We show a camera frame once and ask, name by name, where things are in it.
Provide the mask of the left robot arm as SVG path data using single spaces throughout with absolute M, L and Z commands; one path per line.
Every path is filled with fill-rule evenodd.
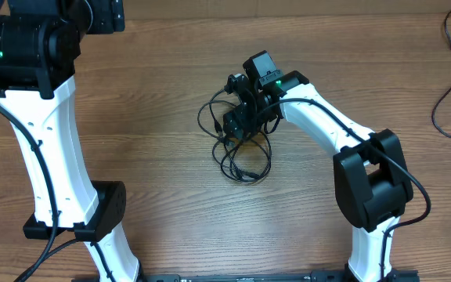
M 125 28 L 122 0 L 0 2 L 0 114 L 12 125 L 27 168 L 34 212 L 25 237 L 44 240 L 44 262 L 72 232 L 88 249 L 100 281 L 143 281 L 122 226 L 126 189 L 89 178 L 75 118 L 75 60 L 86 35 Z

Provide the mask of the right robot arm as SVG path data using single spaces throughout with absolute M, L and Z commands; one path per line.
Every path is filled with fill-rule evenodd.
M 239 104 L 223 116 L 225 139 L 245 142 L 284 119 L 313 138 L 333 159 L 337 205 L 352 225 L 345 269 L 315 271 L 314 281 L 417 281 L 415 270 L 390 263 L 393 227 L 413 199 L 399 138 L 355 123 L 328 103 L 300 72 L 284 74 L 262 51 L 230 75 L 224 90 Z

